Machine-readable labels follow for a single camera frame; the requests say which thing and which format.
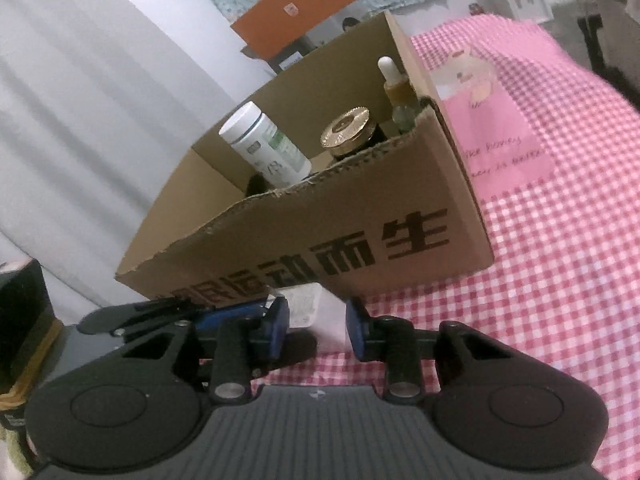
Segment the brown cardboard box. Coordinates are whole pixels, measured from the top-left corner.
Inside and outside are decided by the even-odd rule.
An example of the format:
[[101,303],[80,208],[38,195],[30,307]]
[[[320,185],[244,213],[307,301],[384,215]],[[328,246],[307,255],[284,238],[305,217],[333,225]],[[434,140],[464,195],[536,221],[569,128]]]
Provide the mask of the brown cardboard box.
[[[427,106],[416,126],[341,162],[320,136],[362,105],[383,127],[392,107],[376,63],[388,55]],[[169,177],[116,278],[149,297],[216,307],[268,288],[318,282],[368,296],[475,273],[494,261],[459,144],[434,84],[392,14],[308,54],[253,101],[317,163],[304,182],[248,196],[252,167],[209,130]]]

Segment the pink checkered tablecloth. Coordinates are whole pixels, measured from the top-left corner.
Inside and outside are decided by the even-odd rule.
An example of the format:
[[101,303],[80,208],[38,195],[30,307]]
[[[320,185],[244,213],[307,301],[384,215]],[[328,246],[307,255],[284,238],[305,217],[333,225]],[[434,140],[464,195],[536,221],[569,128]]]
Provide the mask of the pink checkered tablecloth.
[[470,48],[495,65],[553,174],[482,206],[495,253],[477,274],[370,297],[420,328],[460,321],[596,389],[608,434],[594,462],[639,474],[639,115],[543,27],[495,15],[413,37],[436,68]]

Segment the orange Philips product box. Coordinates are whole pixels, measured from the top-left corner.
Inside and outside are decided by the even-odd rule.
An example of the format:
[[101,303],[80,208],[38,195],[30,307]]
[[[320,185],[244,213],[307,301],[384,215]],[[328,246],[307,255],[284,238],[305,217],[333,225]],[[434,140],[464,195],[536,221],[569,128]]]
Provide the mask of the orange Philips product box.
[[260,0],[231,28],[242,53],[280,73],[366,19],[358,0]]

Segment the pink paper note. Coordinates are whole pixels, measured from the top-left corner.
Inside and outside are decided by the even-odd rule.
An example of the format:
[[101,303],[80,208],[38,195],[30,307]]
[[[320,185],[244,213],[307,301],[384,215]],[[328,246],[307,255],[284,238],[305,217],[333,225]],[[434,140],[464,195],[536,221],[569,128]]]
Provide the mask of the pink paper note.
[[444,101],[479,200],[548,179],[552,157],[498,82],[460,90]]

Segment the white power adapter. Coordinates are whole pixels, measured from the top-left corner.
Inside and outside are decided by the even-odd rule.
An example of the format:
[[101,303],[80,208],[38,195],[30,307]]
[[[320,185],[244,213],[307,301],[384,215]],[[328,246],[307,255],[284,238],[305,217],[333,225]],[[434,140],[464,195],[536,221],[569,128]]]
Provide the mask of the white power adapter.
[[290,330],[309,330],[318,342],[320,354],[346,352],[350,342],[346,328],[346,302],[319,283],[277,289],[266,307],[278,297],[288,302]]

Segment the green dropper bottle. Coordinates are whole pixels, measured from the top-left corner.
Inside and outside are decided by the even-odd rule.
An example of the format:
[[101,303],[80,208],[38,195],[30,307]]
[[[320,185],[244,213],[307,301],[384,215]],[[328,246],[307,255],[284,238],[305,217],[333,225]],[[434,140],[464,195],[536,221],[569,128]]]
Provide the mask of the green dropper bottle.
[[384,77],[384,91],[392,106],[392,121],[400,134],[408,133],[416,125],[416,118],[425,110],[430,101],[419,98],[407,75],[401,73],[389,56],[378,59],[378,69]]

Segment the white vitamin bottle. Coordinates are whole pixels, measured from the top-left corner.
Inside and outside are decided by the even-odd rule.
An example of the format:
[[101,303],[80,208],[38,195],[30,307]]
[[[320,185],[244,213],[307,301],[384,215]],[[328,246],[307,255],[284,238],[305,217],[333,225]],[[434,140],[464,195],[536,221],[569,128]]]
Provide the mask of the white vitamin bottle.
[[311,161],[252,101],[224,122],[219,135],[275,188],[299,184],[311,174]]

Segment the white curtain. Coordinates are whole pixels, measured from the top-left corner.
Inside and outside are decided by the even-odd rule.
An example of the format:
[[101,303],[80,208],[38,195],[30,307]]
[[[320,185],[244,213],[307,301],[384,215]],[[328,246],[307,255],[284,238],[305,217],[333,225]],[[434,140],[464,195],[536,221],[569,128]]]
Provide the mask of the white curtain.
[[1,258],[37,259],[59,318],[114,278],[190,146],[270,81],[210,0],[1,0]]

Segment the black key fob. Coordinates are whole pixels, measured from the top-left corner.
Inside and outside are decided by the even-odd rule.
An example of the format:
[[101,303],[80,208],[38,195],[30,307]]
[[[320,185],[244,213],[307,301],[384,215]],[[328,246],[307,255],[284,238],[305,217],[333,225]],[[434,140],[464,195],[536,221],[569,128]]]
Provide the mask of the black key fob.
[[270,183],[262,174],[253,174],[248,180],[245,196],[252,197],[267,193],[271,190]]

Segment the gold lid cosmetic jar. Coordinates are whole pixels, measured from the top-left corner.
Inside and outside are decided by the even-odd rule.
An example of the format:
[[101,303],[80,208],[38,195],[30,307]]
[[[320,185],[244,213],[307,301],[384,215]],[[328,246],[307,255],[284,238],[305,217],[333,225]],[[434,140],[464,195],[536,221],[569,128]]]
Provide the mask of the gold lid cosmetic jar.
[[365,106],[334,119],[321,133],[320,144],[337,162],[383,143],[387,136]]

